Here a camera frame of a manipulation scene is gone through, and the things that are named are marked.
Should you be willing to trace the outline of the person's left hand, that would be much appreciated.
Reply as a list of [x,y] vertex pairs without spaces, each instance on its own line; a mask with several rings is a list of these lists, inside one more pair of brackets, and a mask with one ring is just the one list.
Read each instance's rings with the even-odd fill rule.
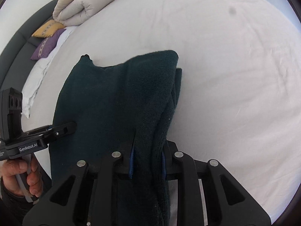
[[16,196],[24,196],[16,180],[17,174],[23,174],[30,170],[27,175],[27,184],[31,195],[40,197],[43,192],[43,181],[36,158],[31,159],[30,166],[25,160],[6,160],[2,165],[2,179],[4,187]]

